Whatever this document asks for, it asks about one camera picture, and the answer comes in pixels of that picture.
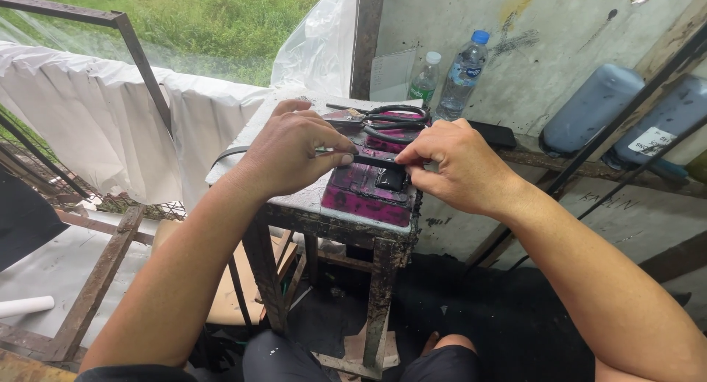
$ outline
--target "scissors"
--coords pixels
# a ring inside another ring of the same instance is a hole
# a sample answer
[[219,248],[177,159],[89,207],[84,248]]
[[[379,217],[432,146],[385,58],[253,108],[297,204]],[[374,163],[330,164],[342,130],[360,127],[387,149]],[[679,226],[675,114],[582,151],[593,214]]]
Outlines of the scissors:
[[[416,135],[414,135],[414,137],[411,137],[410,135],[393,136],[384,134],[381,131],[421,131],[428,127],[427,123],[430,120],[429,113],[422,107],[409,105],[380,106],[373,110],[361,110],[353,107],[334,105],[331,103],[328,103],[327,107],[340,110],[339,112],[334,112],[323,116],[324,120],[331,124],[337,131],[341,133],[355,133],[363,130],[371,137],[394,144],[411,144]],[[400,113],[397,116],[383,114],[395,112],[408,113]]]

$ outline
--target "right hand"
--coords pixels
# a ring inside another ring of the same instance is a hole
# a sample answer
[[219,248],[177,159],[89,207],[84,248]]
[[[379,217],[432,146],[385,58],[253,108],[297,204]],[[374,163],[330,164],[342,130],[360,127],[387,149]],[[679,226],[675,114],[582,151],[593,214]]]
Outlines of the right hand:
[[[422,162],[439,163],[439,172]],[[406,164],[412,184],[448,205],[470,214],[501,219],[523,206],[535,186],[520,178],[489,147],[482,135],[460,118],[438,120],[395,158]]]

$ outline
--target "left hand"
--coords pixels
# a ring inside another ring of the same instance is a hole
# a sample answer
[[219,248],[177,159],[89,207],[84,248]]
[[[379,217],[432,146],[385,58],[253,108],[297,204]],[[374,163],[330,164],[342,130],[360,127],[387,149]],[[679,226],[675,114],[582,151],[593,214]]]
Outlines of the left hand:
[[[323,120],[306,100],[283,100],[241,161],[224,177],[261,201],[306,188],[358,150]],[[317,155],[318,147],[333,152]]]

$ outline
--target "paper sheet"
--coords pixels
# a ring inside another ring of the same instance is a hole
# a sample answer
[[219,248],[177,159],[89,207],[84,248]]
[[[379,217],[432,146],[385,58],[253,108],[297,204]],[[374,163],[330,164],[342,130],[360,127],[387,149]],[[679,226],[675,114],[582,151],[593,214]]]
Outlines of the paper sheet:
[[373,58],[370,68],[370,96],[377,102],[405,100],[416,50],[405,50]]

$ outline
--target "paper roll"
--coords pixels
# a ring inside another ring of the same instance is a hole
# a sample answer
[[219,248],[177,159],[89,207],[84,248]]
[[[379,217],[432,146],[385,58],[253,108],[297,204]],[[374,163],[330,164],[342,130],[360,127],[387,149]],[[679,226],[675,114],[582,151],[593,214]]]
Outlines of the paper roll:
[[0,318],[33,313],[36,311],[46,311],[51,308],[54,308],[54,298],[51,296],[5,301],[0,302]]

